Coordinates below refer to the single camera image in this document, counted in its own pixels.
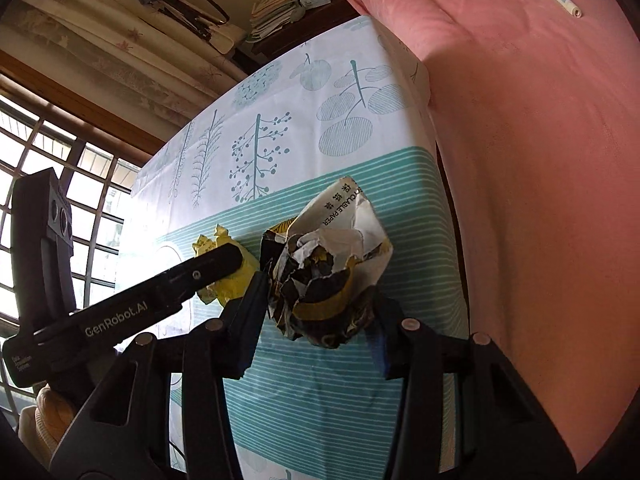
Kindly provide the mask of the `left hand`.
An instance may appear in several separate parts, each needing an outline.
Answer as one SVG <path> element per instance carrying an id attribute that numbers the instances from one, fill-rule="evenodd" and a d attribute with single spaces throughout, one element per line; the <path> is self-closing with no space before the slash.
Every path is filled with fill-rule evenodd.
<path id="1" fill-rule="evenodd" d="M 18 438 L 44 468 L 49 467 L 75 414 L 74 408 L 49 385 L 38 392 L 35 405 L 21 410 Z"/>

